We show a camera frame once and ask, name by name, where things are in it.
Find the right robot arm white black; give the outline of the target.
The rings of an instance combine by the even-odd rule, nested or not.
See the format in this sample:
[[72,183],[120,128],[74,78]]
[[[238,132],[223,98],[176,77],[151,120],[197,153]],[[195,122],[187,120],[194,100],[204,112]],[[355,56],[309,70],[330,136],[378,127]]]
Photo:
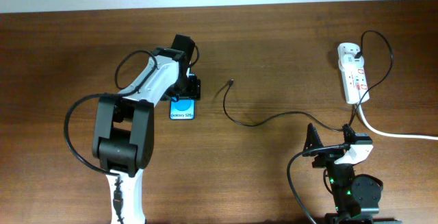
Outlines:
[[378,203],[383,191],[383,182],[371,175],[357,175],[354,166],[365,161],[373,146],[367,134],[356,133],[351,126],[342,128],[344,143],[325,147],[316,128],[307,126],[303,148],[305,157],[313,157],[313,168],[326,171],[336,212],[326,214],[326,223],[372,223],[379,213]]

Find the blue Galaxy smartphone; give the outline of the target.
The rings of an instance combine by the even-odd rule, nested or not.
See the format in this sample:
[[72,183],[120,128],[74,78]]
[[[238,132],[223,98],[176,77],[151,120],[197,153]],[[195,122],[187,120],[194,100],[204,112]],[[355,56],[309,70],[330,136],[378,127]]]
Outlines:
[[195,117],[195,100],[180,99],[170,103],[171,120],[192,120]]

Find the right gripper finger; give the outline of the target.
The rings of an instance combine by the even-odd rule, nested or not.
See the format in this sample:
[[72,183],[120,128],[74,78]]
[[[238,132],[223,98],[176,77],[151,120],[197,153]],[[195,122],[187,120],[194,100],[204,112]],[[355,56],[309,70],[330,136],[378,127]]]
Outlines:
[[314,127],[312,123],[307,126],[307,137],[305,140],[305,144],[303,150],[309,149],[317,149],[323,147],[322,141],[318,135],[317,129]]
[[344,124],[342,127],[343,135],[344,135],[344,142],[346,144],[355,144],[356,143],[356,133],[355,131],[349,126],[349,124]]

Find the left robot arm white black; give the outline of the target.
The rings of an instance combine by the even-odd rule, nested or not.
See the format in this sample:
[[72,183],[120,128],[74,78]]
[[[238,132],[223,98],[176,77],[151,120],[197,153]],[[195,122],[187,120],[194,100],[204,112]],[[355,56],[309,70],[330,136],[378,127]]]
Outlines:
[[188,71],[195,46],[158,47],[146,68],[117,95],[99,99],[92,154],[108,171],[113,223],[145,223],[142,175],[154,146],[161,100],[198,100],[201,81]]

